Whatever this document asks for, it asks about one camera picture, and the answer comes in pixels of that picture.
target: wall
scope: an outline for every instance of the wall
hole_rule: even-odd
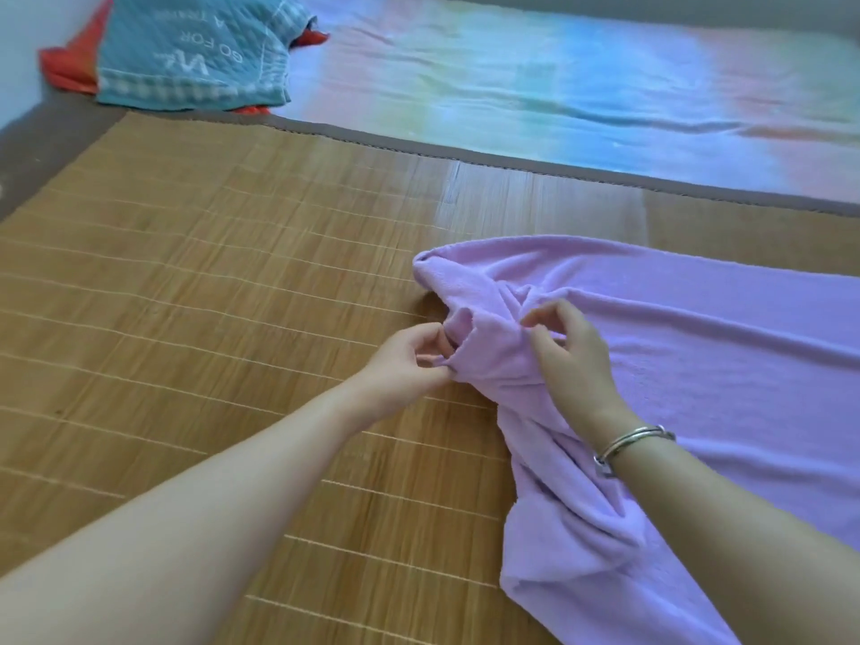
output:
[[[65,43],[101,0],[0,0],[0,128],[44,94],[36,60],[40,47]]]
[[[860,35],[860,0],[466,0],[503,7],[699,26]]]

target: silver bracelet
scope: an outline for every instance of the silver bracelet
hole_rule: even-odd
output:
[[[594,463],[597,465],[598,472],[604,477],[615,477],[615,471],[612,470],[612,466],[609,464],[610,458],[618,455],[619,452],[630,444],[635,444],[640,439],[645,439],[646,437],[661,437],[662,439],[671,439],[674,441],[675,433],[670,433],[663,426],[638,427],[632,433],[627,433],[613,441],[602,454],[594,456]]]

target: purple blanket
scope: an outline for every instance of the purple blanket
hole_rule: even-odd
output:
[[[501,586],[562,642],[736,639],[553,408],[518,325],[548,299],[598,327],[645,421],[860,549],[860,279],[566,236],[437,248],[414,275],[450,309],[447,364],[499,404],[518,496]]]

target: hand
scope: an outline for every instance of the hand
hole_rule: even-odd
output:
[[[597,452],[635,430],[641,420],[618,394],[609,348],[585,314],[564,300],[546,303],[523,317],[546,388],[559,413]],[[565,346],[550,331],[567,336]]]
[[[365,367],[344,383],[354,391],[353,402],[365,427],[448,382],[451,369],[432,366],[440,355],[454,355],[441,323],[405,328],[388,338]]]

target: red garment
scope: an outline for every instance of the red garment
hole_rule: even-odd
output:
[[[103,0],[90,22],[65,47],[39,50],[39,68],[50,85],[75,93],[98,93],[95,62],[112,8],[113,0]],[[307,28],[290,46],[318,45],[327,40],[327,33]],[[267,107],[243,107],[236,108],[233,112],[256,115],[268,113],[269,110]]]

